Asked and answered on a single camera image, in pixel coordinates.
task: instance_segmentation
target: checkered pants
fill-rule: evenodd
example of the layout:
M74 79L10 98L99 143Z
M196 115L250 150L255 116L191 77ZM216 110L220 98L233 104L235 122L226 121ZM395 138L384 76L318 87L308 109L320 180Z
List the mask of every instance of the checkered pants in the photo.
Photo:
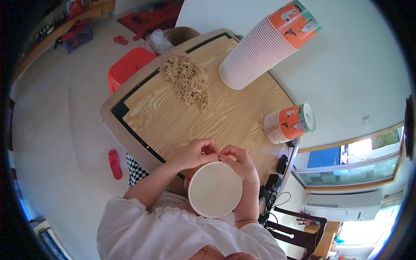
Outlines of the checkered pants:
M127 154L127 167L130 172L129 188L131 188L139 180L149 175L149 173L143 169L143 167L130 154Z

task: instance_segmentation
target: red stool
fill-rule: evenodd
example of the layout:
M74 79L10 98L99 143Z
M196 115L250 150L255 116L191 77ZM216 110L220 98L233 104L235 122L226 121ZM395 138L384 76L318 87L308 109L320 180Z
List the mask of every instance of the red stool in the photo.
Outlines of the red stool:
M114 64L108 71L107 81L110 93L113 94L133 74L157 58L143 48L134 48Z

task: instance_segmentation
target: hand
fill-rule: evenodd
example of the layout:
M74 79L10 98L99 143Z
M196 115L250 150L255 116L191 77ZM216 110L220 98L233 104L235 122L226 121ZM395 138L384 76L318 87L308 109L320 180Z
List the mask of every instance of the hand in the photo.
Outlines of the hand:
M180 150L170 161L179 171L191 169L218 158L218 145L213 139L195 139Z
M237 161L228 157L229 155L234 156ZM229 145L221 151L219 159L228 164L241 178L248 181L259 181L256 167L246 150Z

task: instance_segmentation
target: light switch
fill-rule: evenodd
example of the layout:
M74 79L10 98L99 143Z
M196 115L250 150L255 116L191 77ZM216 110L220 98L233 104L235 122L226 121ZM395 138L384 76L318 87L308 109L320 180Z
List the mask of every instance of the light switch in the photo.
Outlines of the light switch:
M369 116L363 118L363 124L365 126L370 124L370 117Z

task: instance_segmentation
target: red mat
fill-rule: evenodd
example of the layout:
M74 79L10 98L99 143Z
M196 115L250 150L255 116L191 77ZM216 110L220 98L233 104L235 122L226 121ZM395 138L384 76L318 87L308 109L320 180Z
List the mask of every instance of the red mat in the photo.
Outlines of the red mat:
M174 28L181 8L181 3L170 2L162 8L154 8L153 12L144 10L138 13L131 13L117 21L136 33L139 37L143 37L156 29L165 30Z

